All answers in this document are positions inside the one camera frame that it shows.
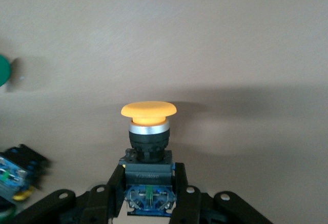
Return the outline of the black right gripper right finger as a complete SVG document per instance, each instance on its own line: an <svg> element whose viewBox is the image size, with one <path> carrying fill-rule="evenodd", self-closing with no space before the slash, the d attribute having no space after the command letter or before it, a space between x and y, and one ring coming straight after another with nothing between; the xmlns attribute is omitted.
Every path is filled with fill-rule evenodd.
<svg viewBox="0 0 328 224"><path fill-rule="evenodd" d="M185 165L175 164L177 202L170 223L271 223L239 195L221 191L211 197L188 183Z"/></svg>

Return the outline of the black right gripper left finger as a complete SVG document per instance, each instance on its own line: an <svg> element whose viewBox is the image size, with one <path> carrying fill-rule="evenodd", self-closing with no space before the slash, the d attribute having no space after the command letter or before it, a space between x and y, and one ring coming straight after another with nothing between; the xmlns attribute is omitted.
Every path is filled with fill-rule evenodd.
<svg viewBox="0 0 328 224"><path fill-rule="evenodd" d="M119 215L125 191L125 169L118 165L108 182L80 196L56 190L17 215L18 223L110 223Z"/></svg>

